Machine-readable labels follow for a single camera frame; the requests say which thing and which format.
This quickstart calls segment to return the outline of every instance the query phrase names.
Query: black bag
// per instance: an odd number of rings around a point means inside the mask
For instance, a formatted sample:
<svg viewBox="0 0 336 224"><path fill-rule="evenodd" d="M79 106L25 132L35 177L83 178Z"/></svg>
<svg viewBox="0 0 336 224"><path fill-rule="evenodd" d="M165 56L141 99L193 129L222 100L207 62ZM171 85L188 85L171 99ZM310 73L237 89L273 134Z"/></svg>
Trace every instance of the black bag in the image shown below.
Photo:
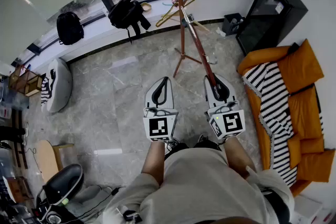
<svg viewBox="0 0 336 224"><path fill-rule="evenodd" d="M73 12L62 13L57 17L57 32L60 44L64 45L72 45L84 37L84 29Z"/></svg>
<svg viewBox="0 0 336 224"><path fill-rule="evenodd" d="M133 27L136 37L140 36L138 21L140 21L141 26L146 30L148 30L148 28L151 26L149 21L147 21L142 13L143 8L138 1L121 0L112 7L109 14L109 19L114 27L127 29L128 37L132 43L130 32L128 30L130 25Z"/></svg>

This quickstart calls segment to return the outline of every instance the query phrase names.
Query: beige shirt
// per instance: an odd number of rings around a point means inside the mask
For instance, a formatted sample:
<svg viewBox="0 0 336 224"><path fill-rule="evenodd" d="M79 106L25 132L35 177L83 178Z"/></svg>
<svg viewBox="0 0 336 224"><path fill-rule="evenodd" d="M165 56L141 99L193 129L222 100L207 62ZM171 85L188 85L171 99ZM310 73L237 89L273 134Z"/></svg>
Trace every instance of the beige shirt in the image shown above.
<svg viewBox="0 0 336 224"><path fill-rule="evenodd" d="M140 214L141 223L194 224L232 216L259 223L278 223L277 216L259 188L270 187L285 202L292 216L293 196L275 170L255 173L243 179L227 166L223 152L210 148L189 148L165 161L161 186L148 174L140 174L130 186L107 205L103 224L125 223L119 213L125 208Z"/></svg>

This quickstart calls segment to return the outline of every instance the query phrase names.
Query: coat rack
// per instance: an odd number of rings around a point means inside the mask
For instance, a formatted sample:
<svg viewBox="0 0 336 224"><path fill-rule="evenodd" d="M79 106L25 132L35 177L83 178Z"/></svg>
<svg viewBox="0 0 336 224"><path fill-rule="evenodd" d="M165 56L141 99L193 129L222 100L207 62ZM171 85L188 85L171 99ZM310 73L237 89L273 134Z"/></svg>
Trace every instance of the coat rack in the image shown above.
<svg viewBox="0 0 336 224"><path fill-rule="evenodd" d="M179 67L180 67L180 64L182 62L182 60L184 60L185 58L188 58L190 60L193 60L197 63L202 63L204 68L205 68L205 71L207 73L207 76L209 77L209 80L210 80L210 83L211 85L214 87L214 90L215 92L217 93L217 83L216 83L216 80L215 80L215 76L211 70L211 67L207 61L207 57L206 57L206 54L205 54L205 51L203 49L203 46L201 44L201 41L197 35L197 32L196 32L196 29L194 28L194 26L192 25L192 23L189 21L188 19L188 16L184 10L184 6L185 6L185 3L183 0L178 0L178 9L180 11L180 23L181 23L181 51L179 51L178 49L175 48L176 51L179 52L180 54L180 60L178 61L178 64L176 66L176 69L175 69L175 72L174 72L174 75L173 75L173 78L175 78L176 74L177 74L177 71L179 70ZM201 61L198 61L188 55L185 54L185 50L184 50L184 28L186 25L190 31L190 34L192 35L192 38L195 42L195 45L196 45L196 48L197 48L197 51L199 53L199 56L201 57Z"/></svg>

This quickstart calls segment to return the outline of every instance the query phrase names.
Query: marble floor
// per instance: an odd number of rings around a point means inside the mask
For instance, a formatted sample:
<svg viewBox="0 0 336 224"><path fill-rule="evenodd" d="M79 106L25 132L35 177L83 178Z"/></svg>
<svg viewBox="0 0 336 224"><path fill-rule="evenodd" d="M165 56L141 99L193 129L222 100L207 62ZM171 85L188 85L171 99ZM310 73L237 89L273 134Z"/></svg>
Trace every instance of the marble floor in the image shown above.
<svg viewBox="0 0 336 224"><path fill-rule="evenodd" d="M215 73L225 77L235 88L245 110L246 132L238 139L261 169L255 124L243 81L236 72L243 53L234 36L222 37L216 29L220 24L208 24L210 33L198 31L206 53L215 53L218 63ZM189 33L186 33L186 53L199 58ZM74 143L74 148L62 150L64 164L77 162L84 168L85 184L126 185L140 172L150 142L145 137L142 122L144 95L157 80L168 76L172 80L174 104L179 111L174 136L193 146L204 132L213 135L204 112L207 111L203 78L205 70L190 60L184 60L175 79L172 74L179 60L174 48L180 47L180 30L168 31L121 44L98 52L70 65L73 90L69 103L60 112L43 115L40 96L29 101L25 118L29 122L26 148L34 148L39 140L51 144ZM115 150L104 154L102 150ZM34 194L43 179L33 154L27 154L29 169L26 177Z"/></svg>

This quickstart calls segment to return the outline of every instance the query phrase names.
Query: white bean bag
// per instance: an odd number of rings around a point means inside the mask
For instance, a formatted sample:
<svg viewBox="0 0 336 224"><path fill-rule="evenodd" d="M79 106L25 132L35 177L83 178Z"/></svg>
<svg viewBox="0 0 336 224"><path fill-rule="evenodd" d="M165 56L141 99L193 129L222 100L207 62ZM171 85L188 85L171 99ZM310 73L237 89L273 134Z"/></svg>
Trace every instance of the white bean bag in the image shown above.
<svg viewBox="0 0 336 224"><path fill-rule="evenodd" d="M72 90L72 76L67 64L61 59L53 60L42 83L42 112L55 113L66 106Z"/></svg>

